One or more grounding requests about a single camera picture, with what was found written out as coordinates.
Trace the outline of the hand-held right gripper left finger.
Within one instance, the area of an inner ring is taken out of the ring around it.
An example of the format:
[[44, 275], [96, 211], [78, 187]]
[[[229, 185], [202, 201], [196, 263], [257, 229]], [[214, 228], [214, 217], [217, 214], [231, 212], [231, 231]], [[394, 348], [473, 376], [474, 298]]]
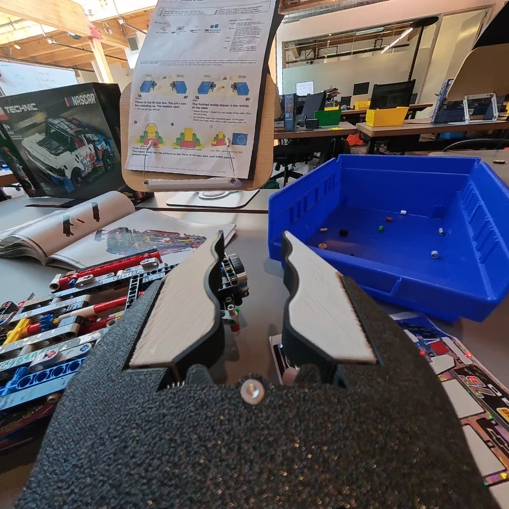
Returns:
[[225, 350], [218, 293], [225, 255], [223, 231], [207, 239], [163, 279], [129, 361], [130, 369], [165, 367], [185, 374], [212, 367]]

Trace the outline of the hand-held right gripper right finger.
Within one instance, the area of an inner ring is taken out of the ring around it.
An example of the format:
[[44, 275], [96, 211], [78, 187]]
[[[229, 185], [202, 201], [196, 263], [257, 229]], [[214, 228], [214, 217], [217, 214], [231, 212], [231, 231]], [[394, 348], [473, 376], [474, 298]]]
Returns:
[[378, 356], [343, 275], [289, 231], [282, 233], [282, 343], [297, 366], [314, 365], [322, 380], [341, 380], [341, 366], [375, 366]]

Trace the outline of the instruction booklet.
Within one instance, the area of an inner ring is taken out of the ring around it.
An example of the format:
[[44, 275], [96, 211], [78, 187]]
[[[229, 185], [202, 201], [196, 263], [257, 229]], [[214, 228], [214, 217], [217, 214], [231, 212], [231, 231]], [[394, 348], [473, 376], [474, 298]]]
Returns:
[[218, 231], [227, 244], [235, 230], [235, 224], [207, 225], [150, 209], [136, 211], [128, 197], [110, 191], [1, 232], [1, 257], [81, 269], [156, 249], [163, 262], [177, 264]]

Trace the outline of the partly built toy car model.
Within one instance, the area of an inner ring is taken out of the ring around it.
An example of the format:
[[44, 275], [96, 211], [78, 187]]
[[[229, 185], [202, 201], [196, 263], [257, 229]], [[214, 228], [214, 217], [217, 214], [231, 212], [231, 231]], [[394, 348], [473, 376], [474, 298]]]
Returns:
[[44, 434], [92, 348], [177, 264], [156, 248], [51, 281], [51, 294], [1, 304], [1, 452]]

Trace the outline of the wood-edged office desk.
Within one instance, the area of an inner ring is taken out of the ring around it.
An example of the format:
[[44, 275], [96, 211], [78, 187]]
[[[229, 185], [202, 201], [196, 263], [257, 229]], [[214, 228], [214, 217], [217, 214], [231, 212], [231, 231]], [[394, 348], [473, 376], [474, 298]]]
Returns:
[[401, 126], [371, 127], [366, 122], [356, 124], [361, 138], [366, 142], [368, 155], [380, 153], [380, 147], [393, 154], [404, 155], [407, 152], [436, 151], [451, 145], [453, 139], [434, 138], [421, 141], [422, 135], [438, 136], [447, 132], [481, 132], [508, 131], [508, 121], [480, 121], [479, 123], [452, 124], [431, 123], [429, 119], [404, 120]]
[[293, 131], [275, 130], [274, 140], [298, 139], [312, 137], [342, 137], [358, 134], [358, 129], [348, 122], [340, 122], [337, 126], [325, 126], [317, 129], [297, 128]]

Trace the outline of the blue plastic bin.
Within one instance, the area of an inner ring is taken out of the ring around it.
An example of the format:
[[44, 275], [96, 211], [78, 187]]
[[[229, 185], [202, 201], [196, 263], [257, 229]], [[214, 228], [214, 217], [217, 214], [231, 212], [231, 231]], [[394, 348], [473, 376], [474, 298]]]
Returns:
[[283, 231], [369, 295], [445, 321], [484, 321], [508, 294], [508, 186], [480, 158], [340, 155], [271, 195], [281, 262]]

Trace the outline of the shiny sticker sheet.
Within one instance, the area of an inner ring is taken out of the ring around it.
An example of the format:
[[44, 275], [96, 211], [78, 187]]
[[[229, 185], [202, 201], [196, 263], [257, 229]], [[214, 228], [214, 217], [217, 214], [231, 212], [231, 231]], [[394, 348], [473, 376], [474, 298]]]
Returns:
[[463, 427], [486, 486], [508, 505], [508, 389], [465, 345], [428, 317], [412, 311], [390, 315], [436, 374]]

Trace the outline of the wooden document stand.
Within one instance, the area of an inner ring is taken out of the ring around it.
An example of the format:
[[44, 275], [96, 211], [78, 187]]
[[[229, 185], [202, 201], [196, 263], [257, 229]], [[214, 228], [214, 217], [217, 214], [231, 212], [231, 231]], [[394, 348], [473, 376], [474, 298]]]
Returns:
[[[165, 174], [153, 171], [143, 173], [140, 170], [130, 170], [126, 167], [129, 149], [129, 124], [130, 124], [130, 99], [131, 86], [128, 84], [121, 94], [120, 99], [120, 136], [122, 175], [128, 187], [139, 192], [198, 192], [209, 191], [205, 184], [209, 178], [198, 175]], [[278, 89], [272, 77], [266, 76], [264, 102], [262, 107], [262, 119], [259, 128], [257, 156], [252, 158], [256, 162], [251, 178], [237, 178], [238, 183], [234, 187], [219, 187], [217, 190], [253, 191], [265, 185], [272, 173], [273, 148], [274, 148], [274, 114], [275, 106], [279, 105]]]
[[477, 99], [491, 101], [493, 117], [488, 123], [498, 121], [497, 97], [508, 94], [508, 43], [474, 49], [464, 60], [449, 91], [447, 100], [463, 103], [464, 121], [454, 125], [480, 124], [470, 117], [469, 102]]

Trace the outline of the green plastic bin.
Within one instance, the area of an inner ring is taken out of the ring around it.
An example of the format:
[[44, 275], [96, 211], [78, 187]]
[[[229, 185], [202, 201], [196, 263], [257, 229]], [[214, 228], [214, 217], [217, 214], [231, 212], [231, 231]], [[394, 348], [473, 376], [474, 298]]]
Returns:
[[341, 121], [342, 110], [340, 108], [315, 111], [314, 118], [318, 120], [319, 127], [337, 126]]

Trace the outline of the large yellow plastic bin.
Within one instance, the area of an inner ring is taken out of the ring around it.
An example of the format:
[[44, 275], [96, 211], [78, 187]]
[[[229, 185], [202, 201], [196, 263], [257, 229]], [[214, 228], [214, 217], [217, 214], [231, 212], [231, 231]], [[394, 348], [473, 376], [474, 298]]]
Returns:
[[404, 123], [408, 111], [408, 106], [384, 109], [368, 109], [366, 111], [366, 124], [374, 128], [401, 126]]

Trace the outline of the black toy car set box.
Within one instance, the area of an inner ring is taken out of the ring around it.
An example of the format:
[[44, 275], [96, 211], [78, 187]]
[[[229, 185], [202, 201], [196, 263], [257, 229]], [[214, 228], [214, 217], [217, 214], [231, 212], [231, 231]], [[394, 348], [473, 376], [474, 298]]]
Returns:
[[89, 200], [118, 191], [135, 205], [154, 196], [122, 175], [118, 84], [88, 82], [1, 97], [1, 156], [30, 196]]

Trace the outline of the printed instruction sheet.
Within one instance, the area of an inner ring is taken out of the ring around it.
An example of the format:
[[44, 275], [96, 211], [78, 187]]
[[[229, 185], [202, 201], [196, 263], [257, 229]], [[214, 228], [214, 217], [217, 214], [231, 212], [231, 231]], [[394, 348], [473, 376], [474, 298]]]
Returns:
[[131, 84], [125, 168], [251, 177], [279, 1], [158, 1]]

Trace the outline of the blue toy set box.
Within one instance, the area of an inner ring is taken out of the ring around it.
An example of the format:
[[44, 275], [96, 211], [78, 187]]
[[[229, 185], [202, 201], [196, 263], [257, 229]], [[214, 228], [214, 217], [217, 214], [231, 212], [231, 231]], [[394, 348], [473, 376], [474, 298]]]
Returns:
[[449, 122], [457, 121], [458, 111], [463, 111], [463, 107], [456, 101], [449, 101], [447, 99], [447, 94], [451, 85], [453, 84], [454, 79], [450, 78], [445, 80], [442, 84], [440, 93], [438, 95], [433, 114], [431, 117], [432, 123], [434, 124], [443, 124]]

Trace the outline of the whiteboard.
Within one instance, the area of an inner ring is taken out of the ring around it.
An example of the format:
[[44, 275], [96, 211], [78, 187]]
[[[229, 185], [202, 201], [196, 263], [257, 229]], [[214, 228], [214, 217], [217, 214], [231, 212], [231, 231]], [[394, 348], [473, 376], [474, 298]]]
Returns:
[[72, 69], [1, 60], [1, 97], [76, 84]]

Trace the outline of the black floor lamp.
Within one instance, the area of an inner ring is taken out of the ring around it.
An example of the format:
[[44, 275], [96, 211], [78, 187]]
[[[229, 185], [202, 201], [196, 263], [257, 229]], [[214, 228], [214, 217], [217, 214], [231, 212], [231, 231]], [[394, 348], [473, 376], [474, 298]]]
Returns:
[[417, 43], [416, 43], [416, 46], [414, 49], [413, 59], [412, 59], [411, 66], [410, 66], [408, 81], [413, 80], [412, 77], [413, 77], [413, 73], [414, 73], [414, 69], [415, 69], [415, 65], [416, 65], [416, 61], [417, 61], [418, 52], [419, 52], [420, 45], [422, 42], [424, 29], [430, 25], [435, 24], [438, 21], [438, 19], [439, 19], [438, 16], [429, 16], [429, 17], [417, 19], [412, 24], [412, 28], [418, 29], [419, 32], [418, 32], [418, 36], [417, 36]]

